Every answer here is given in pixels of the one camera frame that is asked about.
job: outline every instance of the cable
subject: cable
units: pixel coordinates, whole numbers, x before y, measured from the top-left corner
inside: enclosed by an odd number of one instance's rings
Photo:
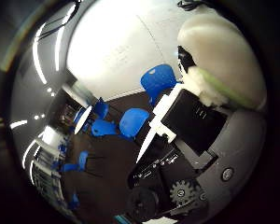
[[[75,2],[75,9],[74,9],[74,11],[71,13],[71,15],[70,15],[69,19],[67,20],[67,22],[66,22],[65,24],[61,24],[61,25],[57,26],[56,28],[54,28],[54,29],[52,29],[52,30],[50,30],[50,31],[46,31],[45,33],[41,34],[41,35],[39,36],[37,42],[38,42],[39,40],[43,39],[43,38],[46,38],[46,37],[48,37],[48,36],[54,34],[54,33],[57,32],[60,28],[64,27],[68,22],[70,22],[70,20],[72,20],[72,19],[74,18],[74,16],[77,14],[77,11],[78,11],[78,9],[79,9],[79,7],[80,7],[80,3],[81,3],[81,2],[80,2],[79,0],[72,0],[72,2]],[[49,22],[48,24],[52,24],[52,23],[54,23],[54,22],[56,22],[56,21],[59,21],[59,20],[65,18],[65,17],[66,17],[66,16],[64,16],[64,17],[62,17],[62,18],[59,18],[59,19],[57,19],[57,20],[55,20],[55,21],[51,21],[51,22]]]

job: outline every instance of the white wall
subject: white wall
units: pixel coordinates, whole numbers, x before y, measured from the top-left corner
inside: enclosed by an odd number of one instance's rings
[[[141,76],[161,63],[177,78],[177,34],[190,15],[174,0],[100,0],[73,34],[67,67],[105,100],[142,91]]]

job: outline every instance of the screw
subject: screw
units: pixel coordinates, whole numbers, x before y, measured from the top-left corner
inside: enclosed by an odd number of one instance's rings
[[[205,197],[205,193],[202,193],[200,196],[199,196],[200,200],[201,201],[204,201],[206,199]]]
[[[177,196],[178,197],[184,197],[185,196],[185,191],[180,189],[178,192],[177,192]]]
[[[222,180],[229,181],[233,177],[234,171],[232,168],[226,168],[222,173]]]

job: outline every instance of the desk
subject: desk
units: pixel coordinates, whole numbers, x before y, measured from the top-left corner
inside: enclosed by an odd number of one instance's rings
[[[84,123],[87,121],[88,116],[90,115],[92,111],[92,106],[90,105],[85,112],[82,114],[81,118],[77,122],[76,128],[75,128],[75,134],[77,134],[81,128],[83,127]]]

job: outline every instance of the fluorescent light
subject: fluorescent light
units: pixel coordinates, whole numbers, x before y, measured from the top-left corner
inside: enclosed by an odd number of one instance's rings
[[[35,42],[33,44],[33,56],[34,56],[34,62],[35,62],[35,69],[36,69],[36,72],[40,78],[40,80],[45,84],[47,84],[47,80],[43,74],[43,71],[41,69],[41,66],[40,66],[40,62],[39,62],[39,58],[38,58],[38,52],[37,52],[37,47],[38,47],[38,39],[39,39],[39,36],[41,34],[41,31],[43,30],[45,26],[45,23],[38,29],[36,35],[35,35]]]
[[[14,129],[14,128],[19,127],[19,126],[21,126],[23,124],[26,124],[26,123],[28,123],[27,119],[16,121],[16,122],[13,122],[13,123],[10,124],[10,128]]]
[[[63,25],[66,24],[75,10],[75,5],[73,5],[66,13],[66,16],[63,18]],[[57,34],[57,39],[56,39],[56,44],[55,44],[55,68],[56,71],[59,71],[59,54],[60,54],[60,46],[62,44],[62,38],[63,38],[63,32],[64,32],[64,26],[59,29],[58,34]]]
[[[36,149],[35,154],[34,154],[34,157],[37,155],[39,149],[40,149],[40,146],[38,146],[38,148]]]
[[[30,162],[30,168],[29,168],[29,175],[30,175],[31,183],[34,185],[35,182],[34,182],[34,179],[32,177],[32,168],[33,168],[33,166],[34,166],[34,161],[31,161]]]
[[[23,156],[22,156],[22,160],[21,160],[21,166],[23,169],[25,169],[25,161],[26,161],[26,157],[27,157],[27,154],[29,152],[29,150],[31,149],[31,147],[35,144],[35,140],[33,140],[30,145],[28,146],[28,148],[26,148]]]

